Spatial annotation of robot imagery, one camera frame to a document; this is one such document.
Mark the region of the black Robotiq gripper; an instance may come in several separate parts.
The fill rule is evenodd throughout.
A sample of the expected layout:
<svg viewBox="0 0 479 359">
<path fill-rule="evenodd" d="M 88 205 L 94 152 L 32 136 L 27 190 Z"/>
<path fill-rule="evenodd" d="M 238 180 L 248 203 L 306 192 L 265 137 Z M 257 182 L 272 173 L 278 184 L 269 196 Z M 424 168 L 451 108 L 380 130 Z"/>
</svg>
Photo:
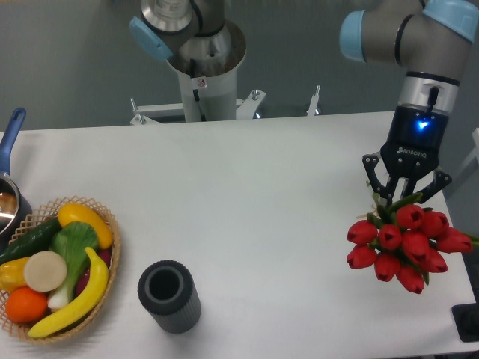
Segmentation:
<svg viewBox="0 0 479 359">
<path fill-rule="evenodd" d="M 439 148 L 448 125 L 448 117 L 434 112 L 398 106 L 395 109 L 385 144 L 380 153 L 366 154 L 362 164 L 379 204 L 390 206 L 397 178 L 419 181 L 439 165 Z M 383 185 L 376 166 L 383 160 L 388 181 Z M 432 181 L 419 191 L 420 204 L 426 203 L 452 182 L 450 174 L 434 170 Z"/>
</svg>

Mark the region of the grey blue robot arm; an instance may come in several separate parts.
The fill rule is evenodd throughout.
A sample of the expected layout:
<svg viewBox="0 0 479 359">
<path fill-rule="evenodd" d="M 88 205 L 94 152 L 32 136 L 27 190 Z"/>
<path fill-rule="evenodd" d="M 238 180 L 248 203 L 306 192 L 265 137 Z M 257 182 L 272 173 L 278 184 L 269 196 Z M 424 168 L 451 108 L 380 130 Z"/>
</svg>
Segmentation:
<svg viewBox="0 0 479 359">
<path fill-rule="evenodd" d="M 406 69 L 386 142 L 362 159 L 382 205 L 392 205 L 399 182 L 403 197 L 422 203 L 451 182 L 439 149 L 477 28 L 478 9 L 467 1 L 383 1 L 343 21 L 345 58 Z M 237 104 L 245 37 L 225 19 L 223 1 L 143 1 L 129 30 L 150 57 L 177 73 L 187 121 L 253 117 L 252 101 Z"/>
</svg>

